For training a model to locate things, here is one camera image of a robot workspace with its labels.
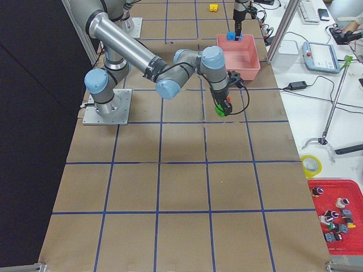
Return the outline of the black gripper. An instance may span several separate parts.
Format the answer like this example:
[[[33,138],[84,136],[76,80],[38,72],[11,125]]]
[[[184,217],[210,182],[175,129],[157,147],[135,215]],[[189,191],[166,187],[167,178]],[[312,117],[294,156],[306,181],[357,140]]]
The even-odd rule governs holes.
[[[242,39],[242,22],[241,21],[235,21],[235,41],[240,41]],[[225,117],[232,114],[233,106],[231,104],[231,101],[228,102],[227,98],[225,100],[214,100],[214,106],[219,104],[223,109],[225,113]]]

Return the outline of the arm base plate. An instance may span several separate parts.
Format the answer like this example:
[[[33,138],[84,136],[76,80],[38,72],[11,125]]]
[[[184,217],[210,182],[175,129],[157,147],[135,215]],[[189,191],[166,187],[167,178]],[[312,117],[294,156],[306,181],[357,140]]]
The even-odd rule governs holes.
[[[132,38],[139,39],[141,37],[142,21],[143,18],[131,17],[125,20],[120,20],[120,28]]]
[[[106,104],[97,104],[90,96],[84,104],[85,112],[82,123],[84,125],[127,125],[132,89],[114,88],[113,99]]]

